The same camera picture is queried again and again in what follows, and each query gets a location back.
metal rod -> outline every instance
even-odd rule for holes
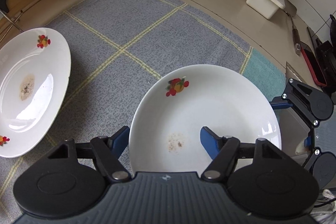
[[[20,16],[22,16],[22,14],[23,14],[23,11],[21,10],[21,13],[20,13],[20,14],[17,16],[17,18],[14,20],[14,23],[17,22],[17,20],[20,18]],[[9,28],[8,28],[7,31],[5,32],[4,36],[0,39],[0,43],[1,43],[2,40],[4,40],[5,36],[8,34],[8,32],[11,30],[12,27],[13,27],[13,24],[11,24],[11,25],[9,26]]]
[[[0,9],[0,14],[2,14],[10,23],[12,23],[20,32],[24,32],[18,25],[16,25],[6,14],[1,11]]]

ceramic plate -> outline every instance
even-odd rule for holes
[[[266,138],[281,149],[277,118],[253,83],[227,68],[192,65],[164,76],[140,102],[129,137],[132,171],[200,175],[211,163],[200,142],[203,126],[241,142]],[[237,168],[251,162],[239,160]]]
[[[70,68],[68,43],[53,29],[26,31],[0,50],[0,135],[9,138],[0,142],[1,157],[21,156],[44,137],[67,91]]]

fruit pattern decoration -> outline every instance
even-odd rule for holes
[[[0,145],[9,142],[9,138],[0,136]]]
[[[166,90],[168,90],[168,92],[166,93],[167,97],[169,95],[175,96],[176,93],[181,92],[184,88],[189,86],[189,81],[186,81],[185,77],[175,78],[173,80],[170,80],[168,83],[169,86],[166,87]]]
[[[38,42],[38,44],[37,44],[38,48],[47,47],[51,43],[50,39],[48,39],[48,37],[46,37],[44,34],[39,35],[39,39],[37,40],[37,42]]]

yellow stripe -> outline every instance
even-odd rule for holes
[[[89,25],[87,25],[85,22],[83,22],[82,20],[80,20],[79,18],[75,17],[73,14],[70,14],[69,12],[65,11],[65,14],[67,14],[69,17],[71,17],[73,20],[75,20],[76,22],[78,22],[79,24],[81,24],[83,27],[85,27],[86,29],[88,29],[90,32],[93,32],[95,35],[97,35],[100,39],[102,39],[103,41],[107,42],[108,44],[112,45],[113,47],[115,47],[116,49],[119,49],[120,46],[113,42],[112,40],[110,40],[108,37],[106,37],[105,35],[101,34],[100,32],[98,32],[97,30],[95,30],[94,28],[90,27]]]
[[[7,211],[7,209],[5,208],[5,206],[3,205],[3,203],[0,201],[0,206],[3,208],[3,210],[5,211],[5,213],[8,215],[9,219],[11,220],[11,222],[14,222],[14,219],[11,217],[11,215],[9,214],[9,212]]]
[[[128,48],[130,46],[132,46],[135,42],[137,42],[140,38],[142,38],[145,34],[147,34],[148,32],[150,32],[151,30],[153,30],[157,25],[159,25],[160,23],[162,23],[163,21],[165,21],[167,18],[171,17],[173,14],[175,14],[179,9],[184,8],[185,6],[187,6],[186,3],[182,4],[179,7],[174,8],[173,10],[171,10],[169,13],[167,13],[165,16],[163,16],[162,18],[160,18],[159,20],[157,20],[156,22],[154,22],[152,25],[148,26],[145,30],[143,30],[141,33],[139,33],[138,35],[136,35],[133,39],[131,39],[129,42],[127,42],[123,48]]]
[[[168,5],[171,5],[173,7],[177,7],[176,5],[174,5],[173,3],[170,3],[169,1],[166,0],[159,0],[163,3],[166,3]],[[200,18],[198,18],[197,16],[193,15],[192,13],[190,13],[189,11],[184,10],[183,8],[180,8],[181,11],[185,12],[186,14],[189,14],[190,16],[192,16],[194,19],[196,19],[198,22],[200,22],[202,25],[204,25],[205,27],[209,28],[210,30],[212,30],[213,32],[215,32],[216,34],[218,34],[219,36],[221,36],[223,39],[225,39],[226,41],[230,42],[238,51],[240,51],[242,54],[244,54],[245,56],[247,56],[247,53],[240,48],[237,43],[235,43],[234,41],[232,41],[231,39],[229,39],[228,37],[226,37],[225,35],[223,35],[220,31],[216,30],[215,28],[213,28],[211,25],[205,23],[203,20],[201,20]]]
[[[239,71],[239,73],[241,75],[244,73],[244,71],[245,71],[245,69],[247,67],[247,64],[249,63],[249,60],[250,60],[250,58],[252,56],[252,52],[253,52],[253,47],[250,46],[250,49],[249,49],[249,51],[247,53],[247,56],[245,57],[245,60],[244,60],[243,64],[241,65],[241,68],[240,68],[240,71]]]
[[[100,74],[112,61],[114,61],[119,55],[121,55],[121,50],[116,51],[112,54],[107,60],[105,60],[93,73],[91,73],[88,78],[86,78],[81,84],[64,100],[64,103],[60,109],[62,111],[70,101],[89,83],[92,82],[96,78],[98,74]]]
[[[74,15],[71,15],[69,12],[66,12],[67,15],[71,16],[71,18],[73,18],[74,20],[76,20],[78,23],[80,23],[82,26],[84,26],[85,28],[87,28],[89,31],[93,32],[94,34],[98,35],[101,39],[103,39],[104,41],[108,42],[109,44],[113,45],[114,47],[117,47],[118,50],[112,54],[107,60],[105,60],[93,73],[91,73],[88,78],[86,78],[65,100],[64,103],[61,107],[61,111],[70,103],[70,101],[84,88],[86,87],[92,80],[94,80],[96,78],[96,76],[98,74],[100,74],[112,61],[114,61],[119,55],[125,53],[125,50],[132,46],[134,43],[136,43],[139,39],[141,39],[145,34],[147,34],[148,32],[150,32],[153,28],[155,28],[157,25],[159,25],[160,23],[162,23],[163,21],[165,21],[167,18],[169,18],[170,16],[172,16],[173,14],[175,14],[180,7],[177,7],[175,9],[173,9],[172,11],[170,11],[169,13],[167,13],[166,15],[164,15],[162,18],[160,18],[159,20],[157,20],[156,22],[152,23],[150,26],[148,26],[145,30],[143,30],[141,33],[139,33],[138,35],[136,35],[134,38],[132,38],[129,42],[127,42],[125,45],[123,46],[119,46],[118,44],[116,44],[115,42],[111,41],[110,39],[108,39],[107,37],[105,37],[104,35],[100,34],[98,31],[96,31],[95,29],[93,29],[92,27],[90,27],[89,25],[87,25],[86,23],[84,23],[83,21],[81,21],[80,19],[76,18]],[[151,69],[148,65],[146,65],[144,62],[142,62],[140,59],[136,58],[135,56],[133,56],[132,54],[130,54],[129,52],[127,53],[127,56],[133,57],[136,62],[138,64],[140,64],[142,67],[144,67],[148,72],[150,72],[151,74],[155,74],[156,78],[158,77],[158,73],[155,72],[153,69]]]
[[[17,161],[14,163],[14,165],[12,166],[12,168],[10,169],[7,178],[5,179],[5,181],[3,182],[1,188],[0,188],[0,198],[2,197],[3,193],[5,192],[10,180],[12,179],[16,169],[19,167],[19,165],[22,163],[23,161],[23,157],[19,157],[17,159]]]
[[[141,59],[137,58],[130,52],[125,51],[124,54],[128,56],[130,59],[132,59],[134,62],[138,63],[143,69],[145,69],[147,72],[153,75],[157,80],[162,78],[162,76],[159,73],[157,73],[155,70],[149,67],[149,65],[147,65],[145,62],[143,62]]]
[[[52,145],[52,146],[56,146],[57,143],[55,142],[55,140],[48,134],[45,135],[46,140]]]

crumbs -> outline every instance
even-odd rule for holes
[[[28,99],[34,90],[35,76],[33,74],[27,75],[21,85],[20,85],[20,94],[19,97],[21,101]]]
[[[184,136],[180,133],[173,133],[168,136],[168,151],[178,152],[184,147]]]

